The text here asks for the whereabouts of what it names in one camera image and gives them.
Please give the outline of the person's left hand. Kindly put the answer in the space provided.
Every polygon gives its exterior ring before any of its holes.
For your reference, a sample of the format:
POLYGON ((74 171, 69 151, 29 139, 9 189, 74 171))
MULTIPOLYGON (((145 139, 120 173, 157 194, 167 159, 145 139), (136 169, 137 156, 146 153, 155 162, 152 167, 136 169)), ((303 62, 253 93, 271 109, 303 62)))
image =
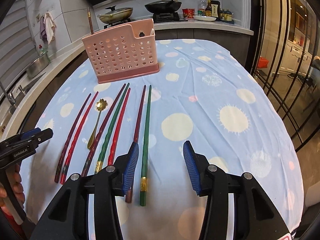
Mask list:
MULTIPOLYGON (((12 186, 12 190, 14 191, 17 200, 20 202, 21 207, 24 208, 25 195, 23 192, 23 186, 21 184, 22 178, 20 175, 19 164, 15 165, 15 172, 13 174, 13 178, 15 180, 15 183, 12 186)), ((3 199, 7 197, 7 192, 2 186, 0 191, 1 191, 1 209, 7 216, 12 216, 12 214, 10 213, 9 209, 7 208, 6 204, 3 201, 3 199)))

